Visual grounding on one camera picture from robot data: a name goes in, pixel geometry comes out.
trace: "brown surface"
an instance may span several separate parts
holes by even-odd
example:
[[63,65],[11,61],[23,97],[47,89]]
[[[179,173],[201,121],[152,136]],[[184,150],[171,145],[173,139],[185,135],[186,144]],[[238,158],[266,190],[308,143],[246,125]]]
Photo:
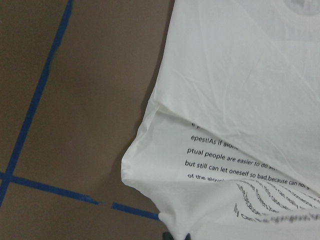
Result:
[[[66,0],[0,2],[0,171],[12,149]],[[92,205],[11,183],[0,239],[156,240],[153,203],[123,185],[121,158],[155,84],[172,0],[75,1],[14,175],[90,195]]]

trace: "blue line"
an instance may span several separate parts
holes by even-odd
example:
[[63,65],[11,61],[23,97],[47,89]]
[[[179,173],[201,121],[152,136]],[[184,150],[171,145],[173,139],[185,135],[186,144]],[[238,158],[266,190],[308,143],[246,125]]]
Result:
[[119,204],[119,203],[116,203],[116,202],[112,203],[112,207],[111,208],[114,209],[114,210],[118,210],[118,211],[121,211],[121,212],[128,213],[128,214],[134,214],[134,215],[138,215],[140,217],[144,217],[144,218],[160,221],[160,219],[158,217],[158,214],[156,214],[156,213],[140,210],[140,209],[133,208],[133,207],[126,206],[126,205],[122,205],[122,204]]
[[[5,176],[6,175],[3,172],[0,172],[0,179],[3,179]],[[26,186],[29,188],[38,189],[38,190],[41,190],[44,192],[57,194],[60,196],[71,198],[71,199],[80,200],[80,201],[90,203],[90,204],[99,205],[102,203],[102,202],[93,200],[91,197],[84,195],[84,194],[81,194],[81,193],[69,191],[69,190],[62,189],[62,188],[55,187],[55,186],[50,186],[50,185],[47,185],[44,183],[28,180],[28,179],[18,177],[18,176],[12,176],[11,182],[15,183],[15,184]]]
[[49,73],[50,73],[51,62],[54,58],[55,52],[57,51],[58,47],[61,44],[62,37],[66,31],[68,21],[71,16],[71,13],[72,13],[72,4],[73,4],[73,0],[69,0],[66,4],[65,10],[64,10],[60,25],[58,27],[58,30],[55,34],[49,55],[48,55],[46,62],[44,64],[40,79],[38,81],[38,84],[36,86],[35,92],[33,94],[33,97],[32,97],[31,103],[30,103],[30,106],[29,106],[28,111],[26,113],[26,116],[24,118],[19,136],[15,142],[15,146],[13,148],[10,161],[8,163],[6,170],[5,170],[5,175],[4,175],[4,178],[3,178],[1,185],[0,185],[0,207],[4,201],[6,192],[8,190],[9,183],[12,181],[13,173],[16,168],[18,158],[19,158],[21,150],[24,146],[30,125],[32,123],[32,120],[34,118],[37,107],[39,105],[39,101],[41,99],[42,93],[43,93],[44,88],[46,86],[46,83],[47,83],[47,80],[49,77]]

